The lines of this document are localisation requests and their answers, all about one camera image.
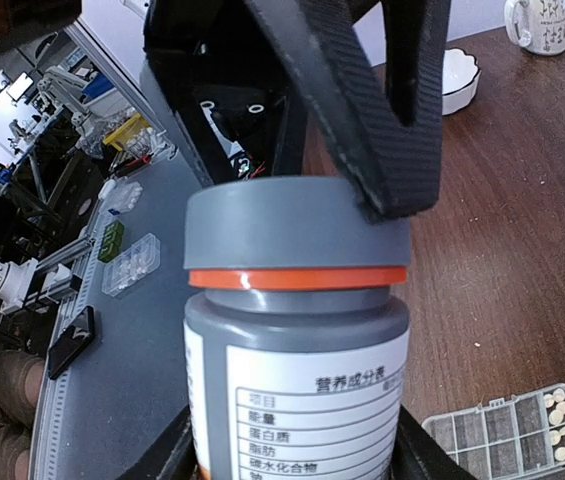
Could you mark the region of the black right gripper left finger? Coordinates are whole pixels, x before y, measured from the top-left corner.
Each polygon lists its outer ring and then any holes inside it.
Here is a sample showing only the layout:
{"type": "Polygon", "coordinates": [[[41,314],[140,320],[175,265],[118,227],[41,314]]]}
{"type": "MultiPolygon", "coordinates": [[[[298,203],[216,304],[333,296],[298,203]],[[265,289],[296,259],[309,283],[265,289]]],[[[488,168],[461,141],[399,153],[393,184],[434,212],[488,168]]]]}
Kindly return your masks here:
{"type": "Polygon", "coordinates": [[[158,461],[156,479],[191,479],[196,469],[193,427],[189,407],[184,407],[162,435],[165,458],[158,461]]]}

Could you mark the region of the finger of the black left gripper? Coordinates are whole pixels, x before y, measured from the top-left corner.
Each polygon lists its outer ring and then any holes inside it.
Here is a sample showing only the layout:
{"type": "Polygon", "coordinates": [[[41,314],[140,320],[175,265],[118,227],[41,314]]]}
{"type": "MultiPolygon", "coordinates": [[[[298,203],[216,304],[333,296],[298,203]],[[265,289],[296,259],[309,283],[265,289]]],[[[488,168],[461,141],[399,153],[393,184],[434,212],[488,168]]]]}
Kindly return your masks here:
{"type": "Polygon", "coordinates": [[[244,1],[151,1],[141,85],[204,186],[302,171],[307,112],[244,1]]]}
{"type": "Polygon", "coordinates": [[[449,2],[383,2],[383,83],[347,2],[250,1],[247,8],[369,219],[407,218],[432,208],[440,191],[449,2]]]}

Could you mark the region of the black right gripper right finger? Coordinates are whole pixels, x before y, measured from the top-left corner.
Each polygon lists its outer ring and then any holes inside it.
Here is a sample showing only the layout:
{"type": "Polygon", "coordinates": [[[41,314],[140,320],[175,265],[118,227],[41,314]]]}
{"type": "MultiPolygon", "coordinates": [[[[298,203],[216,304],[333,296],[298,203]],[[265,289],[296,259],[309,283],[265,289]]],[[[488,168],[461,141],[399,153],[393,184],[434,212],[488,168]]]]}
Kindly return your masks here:
{"type": "Polygon", "coordinates": [[[475,480],[455,463],[404,407],[391,458],[395,480],[475,480]]]}

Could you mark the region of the clear plastic pill organizer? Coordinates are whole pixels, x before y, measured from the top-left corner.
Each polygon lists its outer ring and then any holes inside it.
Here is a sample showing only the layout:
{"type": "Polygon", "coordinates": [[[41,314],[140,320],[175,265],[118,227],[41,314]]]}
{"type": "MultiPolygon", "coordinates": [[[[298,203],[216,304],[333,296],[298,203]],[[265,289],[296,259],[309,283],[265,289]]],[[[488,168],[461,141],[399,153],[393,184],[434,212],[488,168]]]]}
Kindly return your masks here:
{"type": "Polygon", "coordinates": [[[565,479],[549,440],[543,394],[558,383],[488,405],[434,415],[424,430],[477,479],[565,479]]]}

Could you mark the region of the grey lid pill bottle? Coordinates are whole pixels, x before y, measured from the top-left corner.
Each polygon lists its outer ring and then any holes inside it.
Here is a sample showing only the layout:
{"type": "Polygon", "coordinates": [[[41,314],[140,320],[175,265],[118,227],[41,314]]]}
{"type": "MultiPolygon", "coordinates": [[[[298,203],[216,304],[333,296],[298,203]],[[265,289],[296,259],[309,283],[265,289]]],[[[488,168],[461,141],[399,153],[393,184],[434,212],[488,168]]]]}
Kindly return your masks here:
{"type": "Polygon", "coordinates": [[[184,313],[204,479],[384,479],[409,313],[389,285],[207,288],[184,313]]]}

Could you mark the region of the grey bottle lid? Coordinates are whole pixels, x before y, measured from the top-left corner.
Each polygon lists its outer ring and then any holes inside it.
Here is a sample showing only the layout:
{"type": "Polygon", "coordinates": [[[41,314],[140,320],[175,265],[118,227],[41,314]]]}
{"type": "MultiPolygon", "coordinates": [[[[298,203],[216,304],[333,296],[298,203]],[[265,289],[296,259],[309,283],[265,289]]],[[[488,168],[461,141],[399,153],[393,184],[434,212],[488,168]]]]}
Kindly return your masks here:
{"type": "Polygon", "coordinates": [[[207,188],[188,201],[184,267],[406,267],[406,219],[368,222],[344,179],[287,176],[207,188]]]}

